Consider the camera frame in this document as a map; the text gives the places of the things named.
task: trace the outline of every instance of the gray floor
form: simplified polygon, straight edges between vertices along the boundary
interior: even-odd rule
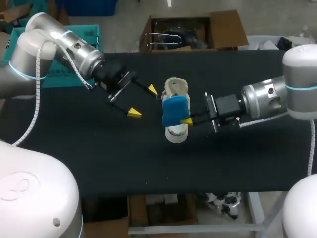
[[[195,15],[221,10],[238,10],[247,35],[293,35],[308,25],[313,36],[317,36],[317,3],[309,0],[118,0],[116,15],[112,17],[73,17],[73,24],[99,24],[105,52],[131,52],[138,48],[139,36],[150,14]],[[268,213],[279,192],[263,192],[260,198],[264,213]],[[227,224],[250,222],[251,217],[246,202],[240,208],[236,221],[215,212],[198,207],[200,224]],[[168,237],[209,237],[244,238],[252,233],[241,234],[200,234]],[[274,237],[281,238],[279,231]]]

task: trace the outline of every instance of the teal plastic crate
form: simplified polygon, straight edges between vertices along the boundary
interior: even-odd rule
[[[103,52],[101,33],[99,25],[81,25],[81,26],[65,26],[65,28],[73,31],[77,36],[84,39],[88,44],[96,47],[96,49]],[[10,43],[5,49],[2,60],[9,62],[11,55],[14,51],[18,37],[24,32],[25,28],[14,28],[11,36]],[[48,75],[45,77],[42,87],[43,88],[56,88],[56,87],[76,87],[83,86],[78,76],[70,69],[61,65],[57,61],[53,61]]]
[[[48,12],[46,0],[10,0],[8,8],[13,8],[27,3],[31,5],[31,12],[29,16],[10,23],[3,22],[2,27],[6,33],[10,34],[14,27],[25,27],[30,18],[36,13]]]

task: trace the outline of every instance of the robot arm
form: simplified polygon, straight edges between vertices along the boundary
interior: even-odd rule
[[[29,20],[25,32],[20,35],[9,64],[0,68],[0,99],[35,94],[36,54],[39,46],[46,41],[49,42],[43,45],[40,54],[41,79],[45,78],[53,59],[56,59],[74,70],[90,90],[95,86],[104,88],[107,102],[127,116],[141,116],[133,108],[116,104],[117,97],[130,83],[135,83],[153,97],[157,96],[152,84],[149,87],[143,85],[136,73],[127,71],[123,65],[106,63],[102,52],[49,15],[38,13]],[[90,78],[95,80],[94,85],[85,81]]]
[[[241,117],[263,119],[288,112],[295,119],[317,119],[317,45],[288,50],[283,57],[284,76],[242,87],[240,94],[214,98],[205,93],[208,119],[214,132],[224,126],[239,127]]]

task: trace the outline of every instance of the blue sponge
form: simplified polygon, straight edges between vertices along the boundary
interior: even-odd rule
[[[163,102],[162,124],[165,127],[182,124],[180,121],[190,117],[185,96],[175,96]]]

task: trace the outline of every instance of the black tabletop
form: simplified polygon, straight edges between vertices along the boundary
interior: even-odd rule
[[[170,77],[187,80],[191,108],[202,94],[224,96],[282,74],[282,51],[106,54],[138,72],[159,92]],[[219,134],[190,128],[181,144],[167,141],[158,101],[131,86],[120,98],[143,113],[126,118],[106,104],[103,91],[43,89],[38,122],[21,145],[64,162],[83,196],[149,193],[289,190],[306,176],[309,122],[284,116]],[[0,115],[0,138],[17,140],[34,111],[33,100],[10,99]]]

